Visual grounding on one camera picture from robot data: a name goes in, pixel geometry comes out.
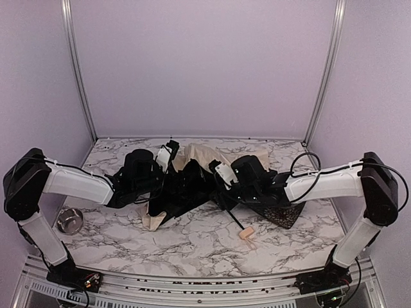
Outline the beige folding umbrella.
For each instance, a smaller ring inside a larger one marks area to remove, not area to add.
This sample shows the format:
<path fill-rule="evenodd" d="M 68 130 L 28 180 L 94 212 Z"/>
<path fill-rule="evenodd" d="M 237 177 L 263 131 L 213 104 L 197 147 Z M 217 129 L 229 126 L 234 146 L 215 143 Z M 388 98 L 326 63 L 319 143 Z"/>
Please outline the beige folding umbrella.
<path fill-rule="evenodd" d="M 190 143 L 184 148 L 184 155 L 171 164 L 171 180 L 160 196 L 144 204 L 139 215 L 145 229 L 157 230 L 171 218 L 177 218 L 209 201 L 229 212 L 241 203 L 232 186 L 233 176 L 224 180 L 218 170 L 231 168 L 241 158 L 251 156 L 262 171 L 270 166 L 268 151 L 259 148 L 250 153 L 226 153 L 201 144 Z"/>

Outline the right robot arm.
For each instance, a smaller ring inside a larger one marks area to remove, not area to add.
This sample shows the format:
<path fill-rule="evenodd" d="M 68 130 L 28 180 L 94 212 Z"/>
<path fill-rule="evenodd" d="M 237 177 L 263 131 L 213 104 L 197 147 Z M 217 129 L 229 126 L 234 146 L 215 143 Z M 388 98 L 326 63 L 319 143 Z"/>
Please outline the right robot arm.
<path fill-rule="evenodd" d="M 267 171 L 255 155 L 242 156 L 229 165 L 213 160 L 209 169 L 223 210 L 242 204 L 284 228 L 293 226 L 307 201 L 339 197 L 365 200 L 363 213 L 333 247 L 324 268 L 296 276 L 295 286 L 301 294 L 350 283 L 349 267 L 402 210 L 396 180 L 400 173 L 374 152 L 342 166 L 303 173 Z"/>

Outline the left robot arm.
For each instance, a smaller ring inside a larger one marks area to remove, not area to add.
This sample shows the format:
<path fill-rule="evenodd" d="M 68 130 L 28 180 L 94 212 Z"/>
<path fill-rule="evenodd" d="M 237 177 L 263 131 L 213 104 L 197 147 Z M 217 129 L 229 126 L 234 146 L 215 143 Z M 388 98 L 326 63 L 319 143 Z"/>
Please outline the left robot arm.
<path fill-rule="evenodd" d="M 51 160 L 41 149 L 32 148 L 3 177 L 4 212 L 17 223 L 27 242 L 39 250 L 48 268 L 48 281 L 96 293 L 102 273 L 76 265 L 44 217 L 40 199 L 50 194 L 111 209 L 146 203 L 160 196 L 174 158 L 175 151 L 170 146 L 161 146 L 156 154 L 137 149 L 126 155 L 114 175 L 95 175 Z"/>

